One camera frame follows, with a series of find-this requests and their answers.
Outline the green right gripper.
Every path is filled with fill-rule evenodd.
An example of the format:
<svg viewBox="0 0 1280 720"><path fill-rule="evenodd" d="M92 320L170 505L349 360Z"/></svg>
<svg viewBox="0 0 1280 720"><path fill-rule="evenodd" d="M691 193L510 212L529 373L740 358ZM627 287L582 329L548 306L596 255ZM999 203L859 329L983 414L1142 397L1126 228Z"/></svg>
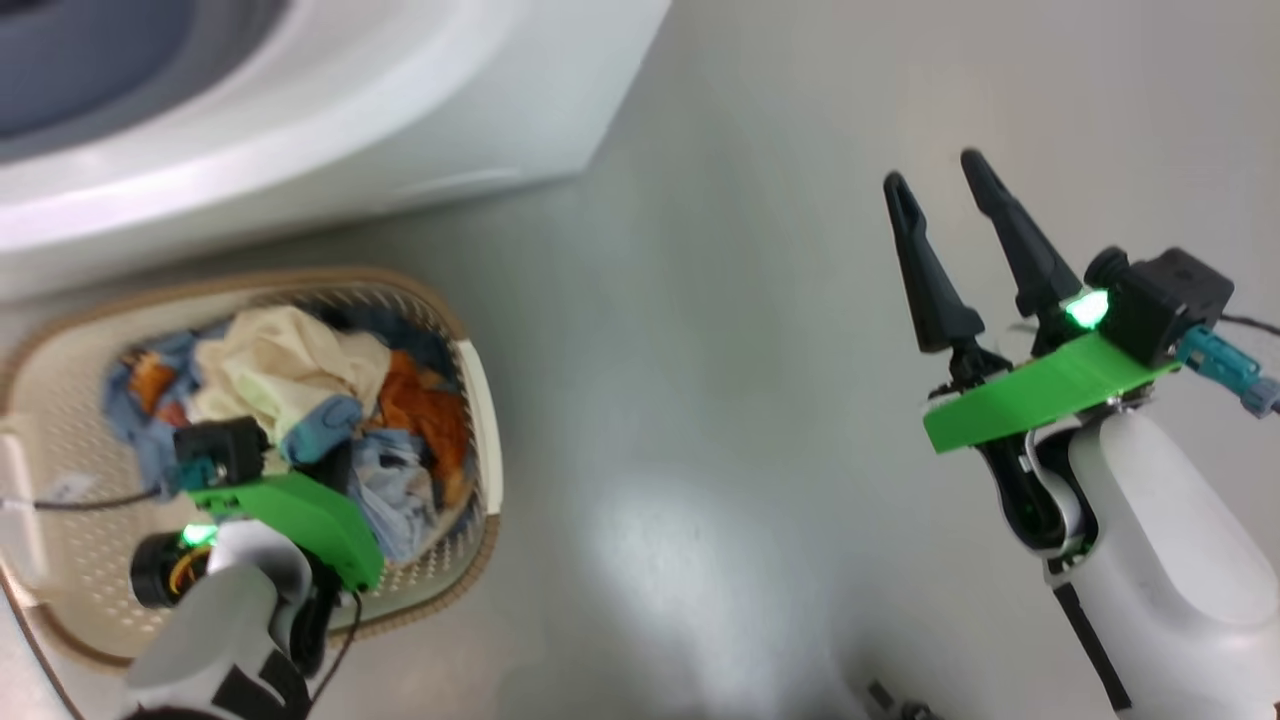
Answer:
<svg viewBox="0 0 1280 720"><path fill-rule="evenodd" d="M927 410L923 427L937 454L1051 425L1179 368L1174 360L1147 366L1110 343L1100 333L1108 310L1107 292L1083 291L1080 279L983 152L964 150L960 163L975 205L992 223L1004 250L1020 316L1051 313L1064 302L1068 329L1085 333ZM925 214L905 177L890 172L883 193L918 348L941 354L974 343L986 324L960 299L937 258Z"/></svg>

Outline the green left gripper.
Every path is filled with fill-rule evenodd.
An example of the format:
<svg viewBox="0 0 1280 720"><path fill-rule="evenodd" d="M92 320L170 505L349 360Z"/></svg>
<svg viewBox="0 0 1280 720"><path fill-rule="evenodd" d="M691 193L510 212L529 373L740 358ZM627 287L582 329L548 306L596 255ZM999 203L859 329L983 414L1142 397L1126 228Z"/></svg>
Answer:
<svg viewBox="0 0 1280 720"><path fill-rule="evenodd" d="M289 471L187 495L210 515L243 515L280 533L332 568L346 591L375 591L385 559L361 509L344 495L351 477L352 446L338 445L315 462L315 479Z"/></svg>

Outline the blue bear print garment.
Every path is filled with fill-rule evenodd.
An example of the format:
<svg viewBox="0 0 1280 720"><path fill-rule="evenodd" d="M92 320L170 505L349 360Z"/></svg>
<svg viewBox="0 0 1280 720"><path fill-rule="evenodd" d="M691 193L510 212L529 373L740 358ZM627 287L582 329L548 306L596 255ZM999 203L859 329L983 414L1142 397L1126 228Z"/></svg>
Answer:
<svg viewBox="0 0 1280 720"><path fill-rule="evenodd" d="M392 310L300 309L335 331L380 340L392 352L390 370L367 419L357 419L355 401L332 398L280 443L268 439L268 451L287 468L301 468L351 443L351 498L384 559L412 562L433 543L442 515L465 505L472 492L474 455L451 347ZM232 318L164 334L109 366L102 414L115 437L133 448L142 491L157 488L163 473L177 468L174 433L200 423L187 415L197 388L195 346L220 337Z"/></svg>

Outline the cream garment with black print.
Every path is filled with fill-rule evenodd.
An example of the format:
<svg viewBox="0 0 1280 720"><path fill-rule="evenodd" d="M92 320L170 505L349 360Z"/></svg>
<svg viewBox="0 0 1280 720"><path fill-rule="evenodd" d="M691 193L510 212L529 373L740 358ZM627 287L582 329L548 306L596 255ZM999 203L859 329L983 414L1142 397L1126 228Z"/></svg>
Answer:
<svg viewBox="0 0 1280 720"><path fill-rule="evenodd" d="M392 352L366 332L335 331L300 307L238 313L223 334L195 346L192 421L251 416L274 443L332 398L355 401L360 421L374 410Z"/></svg>

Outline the cream perforated laundry basket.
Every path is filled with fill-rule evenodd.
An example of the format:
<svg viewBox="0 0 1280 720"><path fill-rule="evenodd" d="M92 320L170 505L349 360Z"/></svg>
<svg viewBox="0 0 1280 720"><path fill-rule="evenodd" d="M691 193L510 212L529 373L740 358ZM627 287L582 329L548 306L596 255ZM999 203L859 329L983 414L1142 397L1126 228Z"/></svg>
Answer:
<svg viewBox="0 0 1280 720"><path fill-rule="evenodd" d="M497 413L468 332L440 296L394 272L338 266L260 272L155 290L46 324L0 366L0 495L51 495L90 480L88 498L140 488L133 452L102 410L109 366L132 345L247 307L315 302L383 307L439 333L467 404L474 496L417 562L387 570L364 597L361 641L430 618L475 584L497 547L504 480ZM19 619L38 655L120 675L168 619L140 606L127 571L152 533L205 520L191 501L93 512L20 509L0 519L0 589L24 594Z"/></svg>

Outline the white front-load washing machine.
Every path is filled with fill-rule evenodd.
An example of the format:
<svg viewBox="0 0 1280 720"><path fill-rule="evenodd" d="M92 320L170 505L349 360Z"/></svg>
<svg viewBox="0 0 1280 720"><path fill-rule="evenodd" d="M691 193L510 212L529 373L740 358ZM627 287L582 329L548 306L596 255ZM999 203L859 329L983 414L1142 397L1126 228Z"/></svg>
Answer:
<svg viewBox="0 0 1280 720"><path fill-rule="evenodd" d="M291 0L205 95L0 165L0 304L582 172L673 0Z"/></svg>

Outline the grey rubber door seal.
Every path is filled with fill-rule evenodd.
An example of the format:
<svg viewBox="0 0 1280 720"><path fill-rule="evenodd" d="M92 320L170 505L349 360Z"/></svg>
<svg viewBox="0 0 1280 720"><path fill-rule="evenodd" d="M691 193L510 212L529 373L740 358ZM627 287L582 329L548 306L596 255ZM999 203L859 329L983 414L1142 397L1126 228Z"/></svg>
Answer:
<svg viewBox="0 0 1280 720"><path fill-rule="evenodd" d="M291 0L0 0L0 165L127 132L228 78Z"/></svg>

